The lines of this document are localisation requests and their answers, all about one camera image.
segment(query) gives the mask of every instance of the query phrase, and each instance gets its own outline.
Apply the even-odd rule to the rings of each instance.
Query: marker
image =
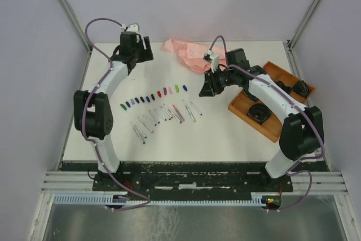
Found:
[[[140,117],[138,117],[138,120],[148,129],[149,132],[151,132],[151,134],[154,133],[154,131],[152,130],[152,128],[150,128],[145,121],[143,121]]]
[[[151,117],[152,117],[157,123],[160,124],[160,121],[157,119],[157,117],[154,115],[154,113],[153,113],[151,110],[149,110],[149,114],[151,115]]]
[[[167,112],[167,110],[163,106],[160,106],[160,109],[165,114],[165,116],[168,118],[168,120],[171,120],[173,118],[173,116],[170,116],[169,113]]]
[[[140,142],[142,142],[143,144],[145,144],[146,142],[145,142],[144,138],[143,138],[142,135],[139,133],[139,131],[135,128],[135,125],[134,125],[134,124],[131,124],[131,125],[132,125],[132,127],[133,127],[133,130],[134,130],[135,133],[137,134]]]
[[[197,108],[197,106],[191,101],[191,105],[196,109],[196,111],[199,113],[199,115],[202,116],[202,112]]]
[[[170,109],[167,108],[167,106],[165,104],[163,104],[162,109],[171,119],[173,119],[173,114],[171,113]]]
[[[137,127],[135,124],[133,124],[132,122],[130,122],[132,125],[134,125],[134,127],[136,128],[136,130],[138,130],[139,134],[141,134],[143,136],[143,138],[147,138],[147,135],[139,128]]]
[[[177,116],[177,114],[175,114],[166,104],[163,104],[163,106],[165,106],[169,113],[172,114],[173,117],[175,117],[180,124],[182,123],[182,120]]]
[[[156,112],[156,113],[157,113],[162,119],[164,119],[165,121],[167,120],[167,118],[166,118],[164,115],[162,115],[158,109],[155,108],[155,109],[154,109],[154,112]]]
[[[185,122],[186,120],[183,118],[182,114],[180,113],[180,111],[177,109],[177,107],[175,107],[175,105],[173,105],[174,111],[175,113],[178,114],[178,117],[180,118],[181,121]]]
[[[187,106],[186,101],[184,101],[184,100],[182,100],[182,101],[183,101],[183,104],[184,104],[184,106],[186,107],[189,115],[191,116],[192,121],[193,121],[193,122],[196,122],[196,119],[194,118],[193,113],[192,113],[192,111],[190,110],[190,108]]]
[[[143,118],[145,118],[147,121],[149,121],[152,125],[157,126],[157,122],[152,121],[151,118],[149,118],[147,115],[142,115]]]

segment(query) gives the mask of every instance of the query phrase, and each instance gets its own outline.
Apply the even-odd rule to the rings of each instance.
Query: wooden tray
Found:
[[[272,62],[267,62],[265,66],[263,66],[263,69],[267,72],[267,74],[272,78],[273,81],[281,80],[282,82],[284,82],[286,86],[293,87],[293,85],[298,80],[300,80],[298,77],[283,70],[282,68],[280,68],[279,66],[277,66]],[[307,85],[311,89],[311,92],[309,96],[307,96],[306,98],[299,96],[293,91],[291,91],[290,96],[295,100],[299,101],[300,103],[306,103],[306,101],[309,99],[309,97],[315,90],[315,88],[310,84],[307,83]],[[241,91],[235,97],[235,99],[233,99],[233,101],[230,103],[230,105],[228,106],[228,110],[230,110],[232,113],[240,117],[250,126],[255,128],[255,130],[259,131],[261,134],[267,137],[269,140],[276,142],[279,139],[282,130],[282,124],[279,121],[279,119],[276,117],[276,115],[272,113],[271,117],[267,121],[265,121],[262,125],[255,122],[254,120],[252,120],[250,117],[247,116],[249,108],[256,103],[262,103],[262,101],[258,100],[254,102],[251,99],[247,98]]]

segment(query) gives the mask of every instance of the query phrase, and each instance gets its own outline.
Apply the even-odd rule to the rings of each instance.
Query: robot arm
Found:
[[[208,51],[204,59],[211,63],[215,59],[217,63],[217,55],[213,52]],[[307,108],[304,104],[290,97],[272,81],[271,77],[260,66],[250,67],[243,49],[227,52],[226,59],[228,65],[246,70],[260,80],[256,80],[235,68],[221,71],[211,65],[212,69],[205,72],[205,82],[199,96],[213,97],[220,94],[226,86],[238,85],[243,87],[245,95],[250,99],[256,101],[259,98],[268,106],[283,123],[283,127],[279,140],[280,150],[265,165],[265,168],[261,169],[261,173],[267,174],[267,178],[279,178],[285,175],[287,170],[300,158],[313,153],[320,147],[310,125],[295,107],[297,106],[306,114],[324,141],[322,113],[317,107]]]
[[[139,34],[137,24],[130,25],[126,31],[120,35],[120,45],[118,45],[111,57],[113,67],[102,84],[98,86],[90,99],[88,107],[95,107],[94,111],[87,110],[85,118],[86,135],[91,138],[103,159],[104,164],[110,172],[118,170],[120,161],[114,151],[111,136],[109,135],[113,128],[113,115],[109,100],[117,89],[118,85],[130,74],[137,63],[153,59],[153,53],[148,37],[142,37]],[[89,92],[77,90],[74,93],[74,124],[75,128],[81,131],[82,115],[86,99]],[[94,143],[90,142],[94,152]],[[104,166],[98,161],[98,169],[107,173]]]

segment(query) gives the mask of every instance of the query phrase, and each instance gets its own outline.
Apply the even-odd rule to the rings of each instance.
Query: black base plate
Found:
[[[265,163],[122,163],[115,173],[123,184],[128,181],[137,192],[152,200],[250,200],[251,192],[292,192],[290,177],[262,185],[256,174]],[[94,171],[95,163],[63,163],[63,171]],[[294,171],[328,171],[325,162],[302,163]],[[213,187],[179,189],[179,185]],[[171,187],[169,190],[156,187]],[[123,191],[107,174],[97,174],[93,191]]]

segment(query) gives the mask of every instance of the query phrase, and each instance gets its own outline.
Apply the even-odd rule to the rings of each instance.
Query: pink cloth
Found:
[[[203,74],[210,69],[210,64],[203,60],[203,56],[208,49],[209,46],[207,45],[174,38],[165,41],[161,48],[162,51],[177,54],[182,66],[188,67],[193,72],[199,74]],[[220,63],[226,65],[224,48],[213,46],[213,51],[220,55]]]

